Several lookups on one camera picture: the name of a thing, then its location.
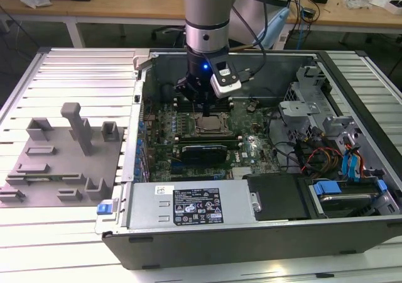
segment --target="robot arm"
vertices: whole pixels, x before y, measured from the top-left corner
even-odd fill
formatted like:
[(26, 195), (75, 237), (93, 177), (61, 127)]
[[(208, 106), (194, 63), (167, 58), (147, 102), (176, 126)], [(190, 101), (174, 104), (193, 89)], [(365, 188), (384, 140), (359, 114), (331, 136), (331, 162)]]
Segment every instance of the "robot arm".
[(204, 116), (216, 101), (251, 77), (249, 71), (237, 72), (229, 58), (229, 21), (235, 1), (185, 0), (188, 71), (176, 90), (201, 106)]

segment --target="blue tab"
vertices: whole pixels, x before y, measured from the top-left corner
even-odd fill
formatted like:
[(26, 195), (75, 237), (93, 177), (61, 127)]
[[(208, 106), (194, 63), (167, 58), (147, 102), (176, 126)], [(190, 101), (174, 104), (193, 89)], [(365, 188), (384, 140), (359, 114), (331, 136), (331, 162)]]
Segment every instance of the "blue tab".
[(352, 160), (350, 161), (350, 166), (349, 166), (349, 178), (353, 178), (356, 180), (356, 165), (357, 165), (357, 157), (356, 155), (352, 156)]
[(111, 215), (112, 212), (112, 204), (100, 203), (96, 209), (96, 213), (98, 215)]
[(314, 191), (315, 193), (319, 196), (322, 195), (322, 193), (324, 193), (323, 189), (321, 188), (321, 186), (319, 184), (315, 184), (314, 186)]
[(338, 182), (334, 180), (318, 181), (313, 187), (317, 195), (342, 193), (338, 186)]
[(347, 161), (349, 160), (349, 156), (347, 154), (344, 155), (344, 159), (342, 161), (342, 174), (347, 174)]
[(388, 190), (388, 187), (387, 187), (387, 185), (385, 184), (385, 181), (383, 181), (382, 179), (379, 179), (379, 180), (377, 181), (377, 184), (378, 184), (378, 187), (379, 187), (379, 189), (381, 190), (382, 193), (384, 193), (385, 191)]

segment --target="warning label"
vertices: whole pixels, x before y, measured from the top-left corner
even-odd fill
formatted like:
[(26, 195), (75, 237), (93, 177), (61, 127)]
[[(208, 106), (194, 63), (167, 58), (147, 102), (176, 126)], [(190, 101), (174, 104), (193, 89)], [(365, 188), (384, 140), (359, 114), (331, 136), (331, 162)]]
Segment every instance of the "warning label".
[(173, 215), (176, 225), (223, 223), (219, 189), (174, 190)]

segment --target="blue latch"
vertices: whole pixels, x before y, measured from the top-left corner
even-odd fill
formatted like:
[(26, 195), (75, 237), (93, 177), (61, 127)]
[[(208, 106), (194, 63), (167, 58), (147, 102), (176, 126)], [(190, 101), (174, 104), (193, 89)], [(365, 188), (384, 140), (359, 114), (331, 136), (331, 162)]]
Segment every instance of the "blue latch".
[(98, 215), (111, 215), (113, 214), (112, 212), (112, 204), (107, 204), (107, 203), (100, 203), (98, 204), (98, 207), (96, 209), (96, 213)]
[(377, 181), (377, 184), (378, 184), (378, 187), (379, 187), (379, 189), (381, 190), (382, 193), (384, 193), (385, 191), (388, 190), (388, 187), (387, 187), (387, 185), (385, 184), (385, 181), (383, 181), (382, 179), (379, 179), (379, 180)]
[(334, 180), (318, 181), (313, 187), (317, 195), (342, 193), (338, 186), (338, 182)]

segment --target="connector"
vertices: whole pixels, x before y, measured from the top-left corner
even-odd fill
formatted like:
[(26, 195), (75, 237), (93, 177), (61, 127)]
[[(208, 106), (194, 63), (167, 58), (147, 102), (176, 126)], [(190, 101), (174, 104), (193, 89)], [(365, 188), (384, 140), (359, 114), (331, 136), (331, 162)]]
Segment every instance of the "connector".
[(325, 136), (324, 131), (322, 131), (319, 127), (316, 127), (316, 126), (314, 126), (312, 128), (312, 133), (313, 133), (313, 135), (319, 136), (319, 137), (324, 137)]
[(254, 80), (250, 69), (245, 69), (243, 71), (240, 71), (238, 74), (239, 74), (239, 80), (240, 80), (241, 84), (249, 82), (250, 80)]

